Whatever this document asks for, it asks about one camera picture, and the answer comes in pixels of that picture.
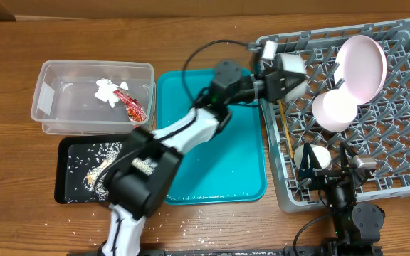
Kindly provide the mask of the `red sauce packet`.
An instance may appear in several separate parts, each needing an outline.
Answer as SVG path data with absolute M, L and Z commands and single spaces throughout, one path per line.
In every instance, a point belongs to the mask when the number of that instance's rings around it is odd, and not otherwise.
M 116 89 L 113 94 L 124 103 L 127 116 L 131 122 L 143 122 L 147 114 L 143 106 L 127 90 Z

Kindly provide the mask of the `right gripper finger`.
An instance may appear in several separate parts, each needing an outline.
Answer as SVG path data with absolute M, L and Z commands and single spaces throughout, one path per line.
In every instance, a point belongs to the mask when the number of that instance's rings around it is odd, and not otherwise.
M 319 162 L 314 149 L 309 143 L 303 145 L 303 154 L 300 162 L 299 172 L 313 171 L 314 169 L 321 169 L 322 165 Z
M 357 155 L 356 151 L 347 143 L 340 142 L 340 167 L 342 169 L 348 169 L 354 167 L 352 162 L 353 158 Z

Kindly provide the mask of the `white napkin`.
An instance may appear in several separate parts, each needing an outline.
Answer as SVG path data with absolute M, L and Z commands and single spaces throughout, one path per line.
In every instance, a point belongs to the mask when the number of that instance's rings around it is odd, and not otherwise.
M 117 85 L 112 80 L 103 78 L 97 80 L 95 83 L 98 87 L 95 97 L 103 102 L 108 102 L 111 108 L 114 108 L 116 103 L 120 101 L 120 99 L 113 92 L 118 89 L 128 90 L 126 82 L 121 82 Z

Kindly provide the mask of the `white cup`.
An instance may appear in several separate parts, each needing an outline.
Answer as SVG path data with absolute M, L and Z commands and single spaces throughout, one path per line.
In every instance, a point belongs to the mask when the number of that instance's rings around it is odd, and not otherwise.
M 357 116 L 357 104 L 340 90 L 331 90 L 313 100 L 312 113 L 322 128 L 343 132 Z

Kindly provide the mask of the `large white plate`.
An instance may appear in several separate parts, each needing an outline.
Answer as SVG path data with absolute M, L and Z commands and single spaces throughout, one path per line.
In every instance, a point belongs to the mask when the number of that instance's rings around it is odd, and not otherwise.
M 387 76 L 387 60 L 382 47 L 369 36 L 346 40 L 335 58 L 335 84 L 356 105 L 370 102 L 382 90 Z

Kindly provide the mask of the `grey bowl with rice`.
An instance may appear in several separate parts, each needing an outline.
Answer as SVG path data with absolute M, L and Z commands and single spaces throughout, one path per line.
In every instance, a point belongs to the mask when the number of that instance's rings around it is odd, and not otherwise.
M 297 73 L 305 73 L 307 75 L 307 70 L 303 59 L 299 55 L 292 55 L 287 53 L 280 53 L 277 58 L 276 68 L 277 70 L 292 71 Z M 307 90 L 307 79 L 302 82 L 298 87 L 289 93 L 283 93 L 282 101 L 289 102 L 295 101 L 299 97 L 302 97 Z

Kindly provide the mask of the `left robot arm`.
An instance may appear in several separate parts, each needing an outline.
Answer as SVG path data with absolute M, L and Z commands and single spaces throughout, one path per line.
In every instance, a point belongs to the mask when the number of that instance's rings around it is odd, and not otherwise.
M 146 219 L 165 199 L 184 156 L 221 133 L 230 105 L 259 99 L 293 100 L 304 93 L 301 57 L 280 54 L 268 73 L 244 76 L 240 65 L 222 60 L 214 79 L 201 89 L 187 115 L 163 129 L 132 130 L 117 158 L 96 179 L 109 192 L 111 223 L 99 255 L 138 255 Z

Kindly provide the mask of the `wooden chopstick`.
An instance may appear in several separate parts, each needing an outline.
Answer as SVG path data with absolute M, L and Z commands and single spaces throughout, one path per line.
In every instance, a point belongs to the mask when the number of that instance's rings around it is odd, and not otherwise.
M 285 117 L 285 112 L 283 109 L 283 103 L 281 100 L 278 100 L 278 106 L 279 106 L 279 110 L 280 110 L 280 118 L 281 118 L 281 122 L 283 125 L 283 131 L 284 131 L 284 135 L 285 135 L 285 140 L 286 140 L 286 144 L 287 144 L 287 149 L 288 149 L 288 153 L 290 155 L 290 158 L 293 160 L 294 159 L 294 152 L 293 152 L 293 148 L 292 148 L 292 144 L 291 144 L 291 140 L 290 140 L 290 134 L 288 131 L 288 126 L 287 126 L 287 119 Z

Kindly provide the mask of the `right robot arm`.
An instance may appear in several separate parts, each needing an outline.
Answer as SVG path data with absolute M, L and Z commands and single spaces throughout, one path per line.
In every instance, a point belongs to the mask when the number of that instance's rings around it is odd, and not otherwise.
M 382 255 L 374 244 L 381 239 L 385 212 L 371 203 L 357 201 L 357 187 L 376 171 L 376 160 L 367 154 L 357 154 L 345 142 L 340 143 L 340 167 L 323 167 L 311 144 L 303 144 L 298 180 L 307 181 L 310 190 L 318 191 L 320 202 L 329 213 L 305 224 L 293 240 L 294 255 L 300 256 L 297 246 L 300 235 L 311 225 L 332 219 L 335 236 L 325 238 L 315 250 L 316 255 Z

